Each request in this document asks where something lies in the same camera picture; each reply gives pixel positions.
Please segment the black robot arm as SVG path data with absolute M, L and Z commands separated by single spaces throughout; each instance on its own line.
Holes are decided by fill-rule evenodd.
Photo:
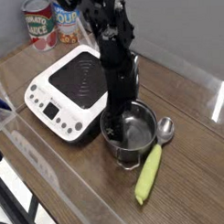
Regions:
M 57 0 L 66 11 L 78 9 L 97 41 L 108 99 L 101 130 L 111 140 L 123 139 L 123 107 L 137 99 L 138 66 L 130 46 L 135 38 L 125 0 Z

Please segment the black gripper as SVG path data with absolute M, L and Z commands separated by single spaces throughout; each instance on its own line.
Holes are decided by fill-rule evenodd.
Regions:
M 123 141 L 123 107 L 138 94 L 137 68 L 130 46 L 135 38 L 133 27 L 101 28 L 97 42 L 100 61 L 108 86 L 105 128 L 110 140 Z

